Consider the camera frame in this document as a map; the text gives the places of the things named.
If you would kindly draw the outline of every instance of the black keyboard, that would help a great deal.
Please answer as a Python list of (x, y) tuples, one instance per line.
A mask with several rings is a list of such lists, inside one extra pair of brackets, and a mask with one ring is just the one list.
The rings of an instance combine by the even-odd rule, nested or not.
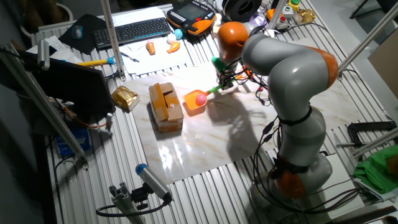
[[(165, 37), (172, 31), (167, 24), (166, 18), (149, 19), (147, 21), (135, 22), (115, 27), (119, 45), (130, 44), (156, 37)], [(108, 30), (94, 31), (95, 45), (98, 50), (111, 48)]]

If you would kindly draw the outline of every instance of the metal bar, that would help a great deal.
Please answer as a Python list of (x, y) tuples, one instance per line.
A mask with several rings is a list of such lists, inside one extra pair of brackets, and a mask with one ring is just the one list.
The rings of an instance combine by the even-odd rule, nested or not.
[(344, 71), (350, 63), (367, 47), (388, 25), (388, 23), (398, 15), (398, 2), (392, 7), (392, 9), (381, 19), (381, 21), (370, 31), (368, 36), (360, 43), (355, 49), (344, 59), (344, 61), (338, 67), (339, 78), (342, 76)]
[(278, 15), (280, 15), (282, 13), (282, 11), (284, 10), (284, 7), (287, 4), (287, 1), (288, 0), (280, 0), (279, 1), (278, 5), (275, 9), (275, 12), (274, 12), (274, 15), (277, 15), (277, 16), (272, 16), (271, 21), (266, 25), (266, 29), (274, 29), (275, 28), (276, 23), (278, 22), (279, 17), (280, 17)]
[(111, 45), (113, 49), (114, 59), (116, 61), (116, 66), (118, 67), (118, 72), (120, 79), (126, 81), (124, 76), (124, 68), (122, 62), (122, 56), (120, 55), (118, 38), (116, 37), (116, 31), (113, 26), (111, 7), (109, 6), (108, 0), (101, 0), (102, 11), (104, 12), (106, 28), (108, 29), (109, 39), (111, 40)]
[[(14, 54), (18, 54), (11, 44), (7, 44), (6, 49)], [(49, 99), (46, 97), (43, 89), (37, 83), (33, 75), (30, 72), (25, 71), (24, 66), (18, 58), (6, 53), (0, 54), (0, 58), (17, 81), (22, 85), (27, 94), (32, 98), (33, 102), (43, 112), (44, 116), (50, 121), (51, 125), (61, 135), (61, 137), (64, 138), (73, 153), (75, 153), (75, 155), (82, 161), (86, 161), (85, 152), (80, 147), (80, 144), (70, 132), (67, 125), (55, 111), (54, 107), (50, 104)]]
[(398, 136), (398, 128), (393, 129), (392, 131), (388, 132), (387, 134), (377, 138), (373, 142), (370, 142), (366, 146), (358, 149), (356, 152), (353, 153), (355, 158), (362, 156), (364, 153), (369, 152), (370, 150), (374, 149), (375, 147), (384, 144), (385, 142), (391, 141)]

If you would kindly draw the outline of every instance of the orange toy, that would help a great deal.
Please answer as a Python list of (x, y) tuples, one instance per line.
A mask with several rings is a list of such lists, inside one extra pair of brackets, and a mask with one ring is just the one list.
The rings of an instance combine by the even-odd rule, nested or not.
[[(242, 79), (242, 75), (238, 75), (235, 80)], [(201, 90), (193, 90), (192, 92), (184, 96), (185, 103), (188, 109), (195, 110), (199, 107), (205, 106), (207, 103), (207, 96), (219, 90), (223, 85), (212, 88), (211, 90), (204, 92)]]
[(220, 58), (227, 62), (235, 60), (242, 54), (244, 43), (249, 38), (249, 33), (240, 22), (226, 22), (218, 30), (218, 45)]
[(151, 40), (147, 41), (147, 50), (148, 50), (150, 55), (155, 55), (156, 54), (155, 44), (153, 43), (153, 41), (151, 41)]
[(180, 42), (174, 42), (171, 44), (170, 49), (167, 50), (167, 53), (171, 54), (173, 52), (176, 52), (180, 48)]

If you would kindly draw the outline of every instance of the robotic arm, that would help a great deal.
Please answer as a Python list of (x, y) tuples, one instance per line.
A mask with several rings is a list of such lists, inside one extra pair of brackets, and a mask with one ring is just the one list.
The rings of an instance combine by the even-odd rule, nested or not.
[[(230, 33), (219, 36), (221, 60), (222, 55), (232, 55), (225, 47), (231, 45), (231, 41), (226, 41), (228, 37), (236, 39), (236, 32)], [(269, 99), (281, 126), (275, 167), (270, 178), (260, 177), (266, 184), (252, 186), (252, 198), (264, 208), (275, 198), (283, 202), (304, 198), (320, 188), (332, 173), (331, 164), (318, 153), (326, 136), (325, 120), (318, 109), (310, 106), (310, 99), (334, 83), (338, 75), (337, 61), (320, 49), (289, 44), (264, 34), (250, 36), (241, 57), (248, 70), (268, 76)], [(233, 58), (224, 60), (230, 61), (234, 61)]]

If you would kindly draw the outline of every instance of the cable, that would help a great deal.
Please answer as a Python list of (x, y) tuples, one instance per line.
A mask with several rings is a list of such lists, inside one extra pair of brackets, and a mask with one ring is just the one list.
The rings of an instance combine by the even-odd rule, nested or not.
[(339, 185), (339, 184), (343, 184), (343, 183), (345, 183), (345, 182), (348, 182), (348, 181), (352, 180), (353, 178), (354, 178), (354, 177), (352, 177), (352, 178), (350, 178), (350, 179), (348, 179), (348, 180), (342, 181), (342, 182), (340, 182), (340, 183), (333, 184), (332, 186), (329, 186), (329, 187), (327, 187), (327, 188), (325, 188), (325, 189), (322, 189), (322, 190), (320, 190), (320, 191), (318, 191), (318, 192), (312, 193), (312, 194), (310, 194), (310, 195), (308, 195), (308, 196), (315, 195), (315, 194), (319, 194), (320, 192), (326, 191), (326, 190), (328, 190), (328, 189), (331, 188), (331, 187), (334, 187), (334, 186), (337, 186), (337, 185)]
[(6, 50), (6, 49), (0, 48), (0, 52), (4, 52), (4, 53), (9, 54), (9, 55), (12, 55), (12, 56), (14, 56), (14, 57), (16, 57), (16, 58), (19, 58), (19, 59), (21, 59), (22, 61), (24, 61), (25, 63), (29, 63), (29, 64), (33, 65), (34, 67), (37, 67), (39, 70), (42, 69), (42, 67), (41, 67), (40, 65), (38, 65), (38, 64), (36, 64), (36, 63), (30, 61), (29, 59), (26, 59), (26, 58), (24, 58), (24, 57), (21, 57), (20, 55), (14, 54), (14, 53), (12, 53), (12, 52)]
[(113, 73), (112, 75), (108, 75), (107, 77), (104, 77), (104, 78), (105, 78), (105, 79), (109, 79), (109, 78), (115, 77), (116, 75), (119, 75), (119, 71)]
[(101, 127), (107, 125), (107, 123), (104, 123), (104, 124), (101, 124), (101, 125), (90, 125), (90, 124), (86, 124), (86, 123), (80, 121), (75, 115), (73, 115), (73, 113), (70, 112), (70, 110), (69, 110), (66, 106), (61, 105), (61, 103), (60, 103), (58, 100), (56, 100), (56, 99), (49, 99), (49, 100), (52, 100), (52, 101), (58, 103), (65, 111), (68, 112), (68, 114), (70, 115), (70, 117), (71, 117), (72, 119), (74, 119), (75, 121), (78, 121), (79, 123), (85, 125), (87, 128), (101, 128)]
[(251, 37), (251, 36), (254, 35), (254, 34), (257, 34), (260, 30), (264, 32), (264, 31), (265, 31), (265, 28), (266, 28), (266, 25), (261, 25), (261, 26), (255, 27), (255, 28), (250, 32), (249, 37)]
[(287, 31), (289, 31), (289, 30), (291, 30), (291, 29), (293, 29), (293, 28), (301, 27), (301, 26), (307, 26), (307, 25), (314, 25), (314, 26), (317, 26), (317, 27), (319, 27), (319, 28), (325, 30), (326, 32), (328, 32), (328, 34), (330, 34), (330, 32), (328, 31), (328, 29), (326, 29), (325, 27), (323, 27), (323, 26), (321, 26), (321, 25), (319, 25), (319, 24), (316, 24), (316, 23), (314, 23), (314, 22), (310, 22), (310, 23), (306, 23), (306, 24), (300, 24), (300, 25), (296, 25), (296, 26), (289, 26), (289, 28), (288, 28), (287, 30), (285, 30), (285, 31), (283, 31), (283, 32), (280, 32), (279, 34), (284, 34), (284, 33), (286, 33)]
[(123, 214), (110, 214), (110, 213), (103, 213), (103, 212), (100, 212), (100, 211), (102, 211), (102, 210), (106, 210), (106, 209), (109, 209), (109, 208), (116, 208), (115, 205), (107, 205), (107, 206), (105, 206), (105, 207), (102, 207), (102, 208), (97, 209), (97, 210), (95, 211), (95, 213), (96, 213), (97, 215), (99, 215), (99, 216), (102, 216), (102, 217), (131, 217), (131, 216), (138, 216), (138, 215), (146, 215), (146, 214), (150, 214), (150, 213), (152, 213), (152, 212), (159, 211), (159, 210), (162, 209), (164, 206), (168, 205), (170, 202), (171, 202), (171, 200), (170, 200), (169, 202), (164, 201), (163, 204), (160, 205), (159, 207), (150, 209), (150, 210), (148, 210), (148, 211), (143, 211), (143, 212), (123, 213)]
[(218, 14), (221, 14), (220, 12), (219, 12), (219, 10), (214, 6), (214, 5), (212, 5), (212, 4), (210, 4), (210, 2), (209, 1), (207, 1), (207, 0), (203, 0), (205, 3), (207, 3), (207, 5), (209, 5), (211, 8), (213, 8)]
[(57, 167), (58, 167), (61, 163), (63, 163), (63, 162), (64, 162), (65, 160), (67, 160), (67, 159), (72, 158), (73, 156), (75, 156), (75, 155), (72, 155), (72, 156), (68, 156), (68, 157), (66, 157), (66, 158), (63, 158), (63, 159), (55, 166), (54, 172), (57, 170)]
[[(259, 164), (259, 149), (260, 149), (260, 147), (261, 147), (265, 142), (267, 142), (267, 141), (273, 136), (273, 134), (275, 134), (276, 132), (278, 132), (278, 138), (280, 138), (280, 137), (279, 137), (279, 136), (280, 136), (280, 134), (279, 134), (279, 133), (280, 133), (280, 123), (279, 123), (277, 129), (275, 129), (274, 132), (273, 132), (272, 134), (269, 134), (266, 138), (264, 138), (264, 135), (267, 134), (266, 129), (269, 129), (269, 125), (272, 125), (272, 126), (273, 126), (275, 120), (273, 120), (273, 122), (271, 122), (270, 124), (268, 124), (268, 125), (264, 128), (264, 130), (263, 130), (263, 135), (261, 136), (259, 145), (258, 145), (258, 147), (257, 147), (257, 149), (256, 149), (255, 154), (254, 154), (254, 158), (253, 158), (253, 174), (254, 174), (254, 179), (256, 178), (256, 173), (258, 173), (258, 175), (260, 176), (259, 167), (258, 167), (258, 164)], [(271, 169), (271, 171), (269, 172), (269, 174), (272, 173), (272, 171), (273, 171), (274, 169), (275, 169), (275, 166)], [(309, 209), (307, 209), (307, 210), (302, 210), (302, 209), (297, 209), (297, 208), (291, 207), (290, 205), (287, 205), (284, 201), (282, 201), (282, 200), (279, 199), (279, 198), (276, 198), (276, 197), (269, 191), (269, 189), (270, 189), (270, 186), (269, 186), (269, 182), (270, 182), (270, 181), (269, 181), (269, 176), (270, 176), (270, 175), (269, 175), (269, 174), (268, 174), (268, 176), (267, 176), (267, 181), (266, 181), (266, 182), (267, 182), (267, 188), (265, 187), (265, 185), (264, 185), (264, 183), (262, 182), (262, 179), (261, 179), (261, 178), (259, 178), (259, 181), (260, 181), (260, 184), (262, 185), (262, 188), (264, 189), (265, 193), (266, 193), (270, 198), (267, 198), (267, 197), (261, 192), (261, 190), (260, 190), (260, 188), (259, 188), (259, 186), (258, 186), (258, 183), (255, 182), (255, 185), (256, 185), (257, 189), (259, 190), (260, 194), (261, 194), (269, 203), (271, 203), (271, 204), (273, 204), (273, 205), (275, 205), (275, 206), (277, 206), (277, 207), (283, 208), (283, 209), (288, 210), (288, 211), (290, 211), (290, 212), (303, 213), (304, 215), (306, 215), (306, 214), (321, 214), (321, 213), (325, 213), (325, 212), (332, 211), (332, 210), (334, 210), (334, 209), (336, 209), (336, 208), (338, 208), (338, 207), (344, 205), (345, 203), (349, 202), (350, 200), (354, 199), (356, 196), (358, 196), (358, 194), (359, 194), (359, 192), (360, 192), (361, 190), (367, 190), (367, 189), (364, 189), (364, 188), (347, 190), (347, 191), (342, 192), (342, 193), (340, 193), (339, 195), (337, 195), (337, 196), (335, 196), (335, 197), (333, 197), (333, 198), (331, 198), (331, 199), (329, 199), (329, 200), (327, 200), (327, 201), (325, 201), (325, 202), (323, 202), (323, 203), (317, 205), (316, 207), (309, 208)], [(341, 196), (344, 196), (344, 197), (341, 198), (341, 199), (340, 199), (339, 201), (337, 201), (336, 203), (334, 203), (333, 205), (331, 205), (330, 207), (325, 208), (325, 209), (321, 209), (321, 210), (315, 210), (316, 208), (319, 208), (319, 207), (321, 207), (321, 206), (323, 206), (323, 205), (325, 205), (325, 204), (327, 204), (327, 203), (330, 203), (330, 202), (332, 202), (332, 201), (338, 199), (338, 198), (341, 197)]]

